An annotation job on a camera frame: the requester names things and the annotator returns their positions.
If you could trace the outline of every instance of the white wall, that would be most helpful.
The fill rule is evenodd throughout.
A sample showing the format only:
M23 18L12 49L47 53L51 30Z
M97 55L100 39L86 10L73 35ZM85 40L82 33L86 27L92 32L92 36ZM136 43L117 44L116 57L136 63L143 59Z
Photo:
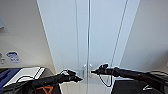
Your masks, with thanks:
M0 67L48 67L55 73L36 0L0 0L0 52L7 60ZM21 63L6 54L16 51Z
M121 68L149 71L168 61L168 1L141 0Z

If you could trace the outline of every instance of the wall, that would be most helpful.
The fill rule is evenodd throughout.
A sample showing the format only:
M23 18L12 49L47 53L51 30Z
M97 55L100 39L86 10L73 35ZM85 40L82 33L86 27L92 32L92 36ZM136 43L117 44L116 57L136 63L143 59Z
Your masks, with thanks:
M167 6L167 0L140 1L121 68L149 71L166 65L168 61Z
M0 67L47 67L55 73L36 0L0 0L0 52L7 60ZM16 51L21 63L6 54Z

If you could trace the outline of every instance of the white panel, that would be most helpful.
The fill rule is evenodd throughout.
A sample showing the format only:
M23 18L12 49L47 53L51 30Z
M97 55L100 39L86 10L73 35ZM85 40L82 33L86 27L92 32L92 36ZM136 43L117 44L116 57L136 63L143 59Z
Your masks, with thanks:
M88 1L78 0L79 44L77 44L75 0L37 0L56 72L71 69L82 76L86 63ZM63 83L63 94L84 94L87 83Z
M72 69L82 77L83 65L87 63L88 0L77 0L78 32L76 31L75 0L37 1L56 72ZM112 63L125 5L126 0L91 0L89 64L93 65L93 69L103 63L109 65ZM125 33L126 37L119 39L120 44L124 43L123 46L120 45L122 51L117 58L115 57L118 65L129 35L129 32ZM105 88L97 75L92 76L89 78L89 84L86 79L77 84L63 83L62 93L109 94L111 88Z
M112 63L126 0L91 0L90 60L93 69ZM89 79L88 94L108 94L97 75Z

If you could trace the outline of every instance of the white surface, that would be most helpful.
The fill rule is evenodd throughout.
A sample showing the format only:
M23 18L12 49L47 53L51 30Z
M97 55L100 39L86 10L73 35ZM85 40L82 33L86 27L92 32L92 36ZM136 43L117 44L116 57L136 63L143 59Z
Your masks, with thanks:
M78 72L78 76L82 76L83 66L87 63L88 1L77 0L78 32L75 1L37 1L56 71L68 68ZM126 0L122 2L91 0L89 64L93 65L93 69L103 63L112 63L125 4ZM120 65L138 4L139 0L128 2L114 58L115 66ZM111 88L105 88L97 75L88 79L89 84L87 79L77 84L62 84L62 93L86 94L87 86L88 94L110 93Z
M41 66L55 74L36 0L0 0L0 20L0 52L7 60L1 68ZM22 63L11 63L6 56L10 51Z
M40 77L40 75L42 74L42 72L44 71L44 68L40 69L40 71L39 71L39 69L40 69L40 67L22 68L13 78L11 78L11 80L9 80L8 83L6 83L4 85L4 87L9 84L16 83L16 81L22 76L31 76L31 77L34 77L35 79L38 79ZM20 79L19 82L26 81L26 80L32 80L32 78L24 77L24 78Z
M168 1L141 0L121 68L150 71L168 62Z

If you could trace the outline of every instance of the cable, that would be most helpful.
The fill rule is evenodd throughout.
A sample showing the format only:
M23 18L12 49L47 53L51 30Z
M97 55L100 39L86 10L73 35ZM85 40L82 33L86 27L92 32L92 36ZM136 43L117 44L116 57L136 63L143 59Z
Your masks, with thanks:
M36 92L34 86L33 86L33 85L30 85L30 86L33 88L34 94L37 94L37 92Z
M103 81L103 79L101 78L100 74L99 74L99 78L100 78L100 80L102 81L102 83L103 83L106 87L111 87L111 86L112 86L112 75L111 75L111 84L110 84L110 85L107 85L107 84Z
M150 71L150 72L147 72L147 73L153 73L153 72L162 73L162 74L165 74L165 75L167 75L167 76L168 76L168 73L166 73L166 72L162 72L162 71Z
M14 88L13 88L13 91L12 91L12 94L15 94L15 89L16 89L16 86L17 86L17 83L19 82L20 79L24 78L24 77L29 77L29 78L32 78L34 79L34 77L31 77L31 76L22 76L20 77L17 81L16 81L16 84L14 85Z

